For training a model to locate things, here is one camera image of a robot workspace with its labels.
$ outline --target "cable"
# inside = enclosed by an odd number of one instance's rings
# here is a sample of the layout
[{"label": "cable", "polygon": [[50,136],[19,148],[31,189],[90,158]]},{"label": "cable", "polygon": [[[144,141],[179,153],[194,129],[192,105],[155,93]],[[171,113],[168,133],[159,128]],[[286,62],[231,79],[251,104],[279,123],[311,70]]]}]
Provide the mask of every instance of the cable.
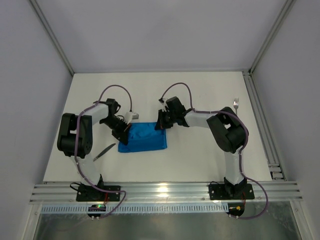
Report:
[{"label": "cable", "polygon": [[184,82],[177,82],[175,84],[172,84],[171,86],[169,86],[165,91],[164,93],[162,94],[161,98],[163,98],[165,96],[165,94],[168,92],[169,89],[171,89],[172,87],[176,86],[176,85],[184,85],[186,86],[186,88],[188,89],[188,92],[189,92],[189,98],[190,98],[190,107],[191,109],[195,112],[195,113],[198,113],[198,114],[224,114],[224,115],[228,115],[229,117],[237,120],[241,127],[244,129],[244,133],[245,133],[245,140],[244,140],[244,144],[242,146],[242,148],[240,148],[239,150],[239,171],[240,171],[240,174],[247,180],[251,181],[251,182],[254,182],[255,184],[257,184],[263,191],[264,195],[265,195],[265,206],[264,206],[264,209],[257,215],[255,216],[241,216],[241,217],[238,217],[238,219],[242,219],[242,220],[250,220],[250,219],[255,219],[255,218],[258,218],[260,217],[262,214],[264,214],[267,209],[268,209],[268,206],[269,206],[269,198],[268,198],[268,194],[266,192],[266,190],[264,189],[264,187],[256,180],[250,178],[250,177],[247,177],[243,171],[243,163],[242,163],[242,151],[245,149],[245,147],[247,146],[248,144],[248,140],[249,140],[249,132],[248,132],[248,129],[246,128],[245,124],[238,118],[238,116],[236,115],[233,115],[232,113],[229,113],[229,112],[226,112],[226,111],[199,111],[199,110],[196,110],[194,107],[193,107],[193,103],[192,103],[192,94],[191,94],[191,90],[189,88],[189,86],[184,83]]},{"label": "cable", "polygon": [[117,118],[121,117],[121,118],[122,118],[122,120],[125,120],[125,117],[124,117],[124,116],[122,116],[122,115],[117,115],[116,117],[117,117]]},{"label": "cable", "polygon": [[245,192],[242,192],[242,194],[243,194],[243,198],[242,198],[242,195],[241,195],[241,200],[243,202],[243,207],[245,207],[246,206],[246,194],[245,194]]},{"label": "cable", "polygon": [[216,182],[216,181],[211,181],[210,184],[212,184],[212,183],[215,183],[215,184],[220,185],[220,183],[218,183],[218,182]]},{"label": "cable", "polygon": [[103,205],[106,205],[108,202],[108,193],[105,193],[105,198],[104,198],[104,201],[103,201]]},{"label": "cable", "polygon": [[98,101],[96,101],[94,105],[92,105],[92,106],[90,106],[90,107],[87,107],[85,110],[83,110],[83,111],[78,115],[77,121],[76,121],[76,134],[75,134],[75,144],[74,144],[74,161],[75,161],[75,163],[76,163],[76,168],[78,169],[78,172],[79,172],[80,176],[81,176],[91,187],[93,187],[94,189],[96,189],[96,190],[98,190],[98,191],[100,191],[100,192],[103,192],[103,193],[110,193],[110,194],[115,194],[115,193],[119,193],[119,194],[120,194],[120,193],[124,193],[123,198],[120,200],[120,202],[119,202],[110,212],[106,213],[105,215],[100,216],[100,219],[103,219],[103,218],[106,218],[106,217],[110,216],[115,210],[117,210],[118,207],[119,207],[119,206],[122,204],[122,202],[125,200],[126,195],[127,195],[127,192],[124,191],[124,190],[118,190],[118,191],[104,190],[104,189],[101,189],[101,188],[95,186],[95,185],[84,175],[84,173],[82,172],[82,170],[81,170],[81,168],[80,168],[80,164],[79,164],[78,158],[77,158],[77,155],[78,155],[78,144],[79,144],[79,133],[80,133],[80,119],[81,119],[81,116],[82,116],[85,112],[87,112],[87,111],[93,109],[94,107],[96,107],[96,106],[99,104],[99,102],[101,101],[101,99],[102,99],[104,93],[106,92],[106,90],[108,90],[108,89],[111,88],[111,87],[119,87],[119,88],[122,88],[122,89],[124,89],[124,90],[128,93],[129,98],[130,98],[130,112],[132,112],[132,98],[131,98],[131,95],[130,95],[130,93],[128,92],[128,90],[127,90],[125,87],[123,87],[123,86],[121,86],[121,85],[117,85],[117,84],[113,84],[113,85],[107,86],[107,87],[102,91],[102,93],[101,93]]},{"label": "cable", "polygon": [[77,183],[77,182],[72,182],[72,183],[70,183],[70,188],[72,188],[73,190],[75,190],[75,191],[78,192],[78,189],[76,189],[75,187],[73,187],[72,184],[75,184],[75,185],[78,185],[78,186],[80,186],[80,184]]}]

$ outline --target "blue cloth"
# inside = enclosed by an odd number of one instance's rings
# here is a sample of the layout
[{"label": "blue cloth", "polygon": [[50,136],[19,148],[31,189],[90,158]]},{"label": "blue cloth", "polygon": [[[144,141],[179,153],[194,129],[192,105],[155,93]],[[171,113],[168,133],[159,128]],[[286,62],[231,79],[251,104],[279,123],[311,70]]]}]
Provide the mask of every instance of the blue cloth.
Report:
[{"label": "blue cloth", "polygon": [[167,148],[166,130],[155,130],[155,122],[136,122],[128,133],[128,145],[119,142],[118,152],[135,153]]}]

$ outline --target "knife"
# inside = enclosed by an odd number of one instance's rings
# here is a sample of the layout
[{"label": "knife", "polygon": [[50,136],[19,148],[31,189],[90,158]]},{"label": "knife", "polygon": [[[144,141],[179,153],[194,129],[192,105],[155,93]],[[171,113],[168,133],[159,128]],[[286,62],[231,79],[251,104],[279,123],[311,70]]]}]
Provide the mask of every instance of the knife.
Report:
[{"label": "knife", "polygon": [[102,155],[104,155],[106,152],[108,152],[110,149],[112,149],[114,147],[114,145],[116,145],[115,143],[112,143],[111,145],[107,146],[102,152],[100,152],[98,154],[98,156],[96,156],[93,161],[96,161],[98,158],[100,158]]}]

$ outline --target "fork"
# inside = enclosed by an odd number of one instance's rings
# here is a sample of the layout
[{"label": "fork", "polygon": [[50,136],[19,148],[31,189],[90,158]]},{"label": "fork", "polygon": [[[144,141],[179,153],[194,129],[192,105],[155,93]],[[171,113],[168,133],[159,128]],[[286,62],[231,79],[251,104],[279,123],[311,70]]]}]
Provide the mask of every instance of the fork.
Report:
[{"label": "fork", "polygon": [[239,108],[239,98],[236,97],[233,101],[233,108],[235,110],[235,115],[238,115],[238,108]]}]

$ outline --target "gray wall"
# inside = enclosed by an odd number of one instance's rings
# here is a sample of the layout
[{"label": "gray wall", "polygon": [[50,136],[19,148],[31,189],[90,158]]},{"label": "gray wall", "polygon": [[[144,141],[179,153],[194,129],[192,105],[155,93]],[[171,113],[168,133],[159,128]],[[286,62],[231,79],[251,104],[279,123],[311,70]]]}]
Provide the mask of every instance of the gray wall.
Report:
[{"label": "gray wall", "polygon": [[290,180],[320,227],[320,1],[298,0],[254,72]]},{"label": "gray wall", "polygon": [[249,68],[285,0],[37,0],[75,72]]},{"label": "gray wall", "polygon": [[70,83],[28,1],[0,1],[0,239],[26,224]]}]

